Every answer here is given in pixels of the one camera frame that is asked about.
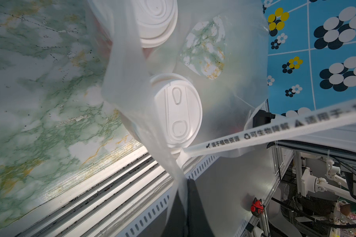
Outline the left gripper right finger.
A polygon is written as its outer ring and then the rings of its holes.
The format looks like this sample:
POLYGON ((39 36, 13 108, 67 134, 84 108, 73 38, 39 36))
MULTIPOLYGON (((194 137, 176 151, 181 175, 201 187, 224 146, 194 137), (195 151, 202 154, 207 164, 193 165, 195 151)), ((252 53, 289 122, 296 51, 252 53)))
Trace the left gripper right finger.
POLYGON ((193 179, 187 181, 188 187, 188 237, 214 237, 208 223, 205 211, 199 196, 196 183, 193 179))

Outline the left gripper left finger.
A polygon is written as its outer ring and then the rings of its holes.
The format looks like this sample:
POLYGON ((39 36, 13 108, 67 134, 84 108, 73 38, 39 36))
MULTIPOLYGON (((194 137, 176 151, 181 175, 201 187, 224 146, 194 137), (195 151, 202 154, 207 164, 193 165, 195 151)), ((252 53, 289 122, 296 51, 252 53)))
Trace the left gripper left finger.
POLYGON ((176 193, 169 217, 161 237, 186 237, 187 218, 179 194, 176 193))

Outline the red cup white lid front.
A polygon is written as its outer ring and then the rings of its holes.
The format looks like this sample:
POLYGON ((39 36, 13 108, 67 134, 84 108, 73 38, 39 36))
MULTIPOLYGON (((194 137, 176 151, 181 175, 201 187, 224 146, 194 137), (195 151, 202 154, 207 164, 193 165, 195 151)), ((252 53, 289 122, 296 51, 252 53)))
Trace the red cup white lid front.
POLYGON ((143 79, 151 86, 151 98, 156 107, 158 124, 168 151, 176 156, 196 138, 201 127, 203 109, 194 85, 175 73, 157 74, 143 79))

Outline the red cup white lid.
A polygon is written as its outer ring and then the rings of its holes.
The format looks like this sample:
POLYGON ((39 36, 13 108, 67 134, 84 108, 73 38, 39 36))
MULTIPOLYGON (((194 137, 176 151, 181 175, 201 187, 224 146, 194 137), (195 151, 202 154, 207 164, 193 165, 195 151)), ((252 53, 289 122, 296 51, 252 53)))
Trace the red cup white lid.
MULTIPOLYGON (((108 1, 85 1, 86 24, 92 44, 102 61, 110 58, 112 40, 106 25, 101 21, 108 1)), ((145 58, 153 49, 165 43, 173 33, 178 21, 177 1, 129 1, 133 7, 138 35, 145 58)))
POLYGON ((157 74, 143 79, 151 86, 151 98, 156 107, 158 124, 168 151, 176 156, 196 138, 201 127, 203 109, 194 85, 175 73, 157 74))

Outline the clear plastic carrier bag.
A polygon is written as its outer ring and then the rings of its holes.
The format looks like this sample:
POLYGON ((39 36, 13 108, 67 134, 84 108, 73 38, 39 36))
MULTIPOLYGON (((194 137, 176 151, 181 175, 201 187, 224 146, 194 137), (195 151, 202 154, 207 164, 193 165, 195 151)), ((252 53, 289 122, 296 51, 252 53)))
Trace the clear plastic carrier bag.
POLYGON ((172 176, 178 153, 244 131, 268 98, 268 23, 261 1, 86 1, 105 64, 104 99, 172 176))

